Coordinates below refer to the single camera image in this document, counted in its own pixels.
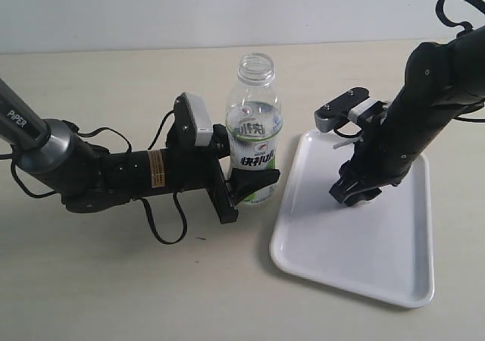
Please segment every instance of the tray rim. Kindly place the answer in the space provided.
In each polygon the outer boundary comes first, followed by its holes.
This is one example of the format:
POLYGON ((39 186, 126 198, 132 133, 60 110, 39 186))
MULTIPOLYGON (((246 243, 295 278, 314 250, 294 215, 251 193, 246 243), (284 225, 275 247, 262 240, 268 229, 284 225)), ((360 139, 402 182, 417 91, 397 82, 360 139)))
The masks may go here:
POLYGON ((389 292, 381 292, 376 293, 373 291, 366 291, 358 286, 358 283, 349 282, 348 280, 341 280, 335 281, 333 279, 324 279, 324 277, 319 277, 319 279, 315 279, 312 275, 309 275, 308 272, 304 272, 299 270, 299 267, 289 267, 286 262, 286 259, 283 257, 283 252, 279 250, 280 244, 284 238, 284 234, 282 233, 284 229, 282 229, 280 222, 282 221, 282 207, 283 203, 285 203, 289 196, 290 196, 290 188, 292 187, 291 184, 294 182, 294 177, 296 176, 296 166, 299 163, 301 148, 305 144, 305 138, 310 136, 311 134, 318 134, 318 135, 330 135, 333 134, 325 134, 321 133, 318 129, 312 129, 300 136, 298 146, 296 148, 296 155, 293 159, 292 166, 289 170, 289 176, 286 181, 285 190, 283 193, 283 198, 281 200, 280 209, 278 210, 277 218, 274 223, 274 230, 271 236, 270 241, 270 255, 273 263, 281 269, 282 271, 292 274, 297 277, 304 278, 306 280, 310 280, 316 283, 321 283, 327 286, 332 286, 337 289, 341 289, 347 292, 359 294, 361 296, 366 296, 368 298, 377 299, 382 302, 390 303, 393 305, 398 305, 404 308, 419 308, 427 305, 433 299, 435 293, 435 286, 434 286, 434 254, 433 254, 433 225, 432 225, 432 217, 431 217, 431 196, 430 196, 430 169, 429 169, 429 161, 423 153, 418 156, 417 160, 422 162, 424 166, 424 191, 426 193, 426 226, 427 226, 427 254, 428 254, 428 291, 426 294, 419 298, 419 299, 396 299, 393 298, 389 292))

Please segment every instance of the plastic bottle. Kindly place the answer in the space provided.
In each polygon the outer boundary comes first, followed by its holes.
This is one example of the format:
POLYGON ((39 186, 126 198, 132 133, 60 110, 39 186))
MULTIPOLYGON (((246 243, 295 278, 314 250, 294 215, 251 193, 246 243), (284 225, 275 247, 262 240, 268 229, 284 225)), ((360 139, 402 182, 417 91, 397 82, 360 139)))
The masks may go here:
MULTIPOLYGON (((283 126, 281 103, 274 91, 274 65, 268 55, 251 53, 239 63, 238 82, 226 106, 230 169, 260 171, 276 167, 278 133, 283 126)), ((242 203, 257 205, 274 192, 275 184, 252 193, 242 203)))

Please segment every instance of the white table surface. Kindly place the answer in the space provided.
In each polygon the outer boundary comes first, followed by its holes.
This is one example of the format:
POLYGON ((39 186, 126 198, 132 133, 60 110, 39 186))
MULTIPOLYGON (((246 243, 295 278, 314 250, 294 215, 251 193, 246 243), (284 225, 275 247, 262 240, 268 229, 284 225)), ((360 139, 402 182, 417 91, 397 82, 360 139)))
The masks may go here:
MULTIPOLYGON (((429 305, 407 311, 300 280, 279 271, 268 253, 296 143, 314 127, 313 111, 353 86, 369 88, 377 99, 393 99, 417 44, 0 56, 0 77, 39 116, 72 120, 84 131, 113 127, 138 150, 151 142, 182 91, 202 96, 213 122, 223 123, 226 94, 246 52, 274 59, 284 115, 277 150, 283 176, 272 200, 258 209, 241 208, 237 223, 220 225, 205 191, 184 193, 180 201, 189 232, 175 246, 155 241, 139 202, 71 214, 58 196, 26 197, 8 163, 0 163, 0 339, 483 337, 485 127, 480 124, 453 122, 426 150, 436 278, 429 305)), ((110 134, 95 142, 124 150, 110 134)), ((32 189, 43 188, 26 181, 32 189)), ((151 203, 161 231, 175 236, 180 219, 171 196, 151 203)))

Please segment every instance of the plastic tray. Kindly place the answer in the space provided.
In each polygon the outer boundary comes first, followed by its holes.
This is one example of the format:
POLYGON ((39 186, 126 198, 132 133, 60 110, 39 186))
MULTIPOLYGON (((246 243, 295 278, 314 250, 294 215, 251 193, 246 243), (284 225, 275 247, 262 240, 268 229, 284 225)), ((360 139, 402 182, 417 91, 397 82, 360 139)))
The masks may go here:
POLYGON ((328 193, 353 145, 312 130, 302 136, 271 240, 281 270, 373 299, 416 308, 434 293, 430 187, 420 156, 398 187, 352 208, 328 193))

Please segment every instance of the orange sticker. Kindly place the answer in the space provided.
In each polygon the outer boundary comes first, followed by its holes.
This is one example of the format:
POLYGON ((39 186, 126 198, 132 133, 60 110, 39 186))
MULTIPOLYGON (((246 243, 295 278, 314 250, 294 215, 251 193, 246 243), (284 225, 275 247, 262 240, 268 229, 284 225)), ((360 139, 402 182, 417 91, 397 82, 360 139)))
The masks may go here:
POLYGON ((152 172, 152 188, 165 187, 164 160, 160 150, 149 152, 150 172, 152 172))

